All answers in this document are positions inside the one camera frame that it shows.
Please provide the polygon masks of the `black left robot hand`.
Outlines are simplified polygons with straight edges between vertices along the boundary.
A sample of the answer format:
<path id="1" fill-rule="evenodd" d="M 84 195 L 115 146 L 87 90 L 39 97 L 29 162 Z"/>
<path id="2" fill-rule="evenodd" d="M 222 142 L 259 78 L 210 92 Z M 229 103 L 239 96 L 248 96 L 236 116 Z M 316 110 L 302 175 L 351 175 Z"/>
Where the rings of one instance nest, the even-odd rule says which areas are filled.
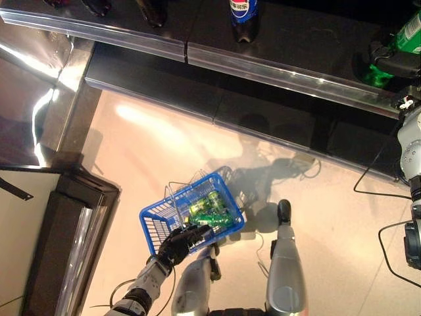
<path id="1" fill-rule="evenodd" d="M 173 230 L 159 247 L 157 260 L 171 270 L 180 264 L 189 254 L 189 249 L 204 239 L 211 231 L 209 225 L 190 225 Z"/>

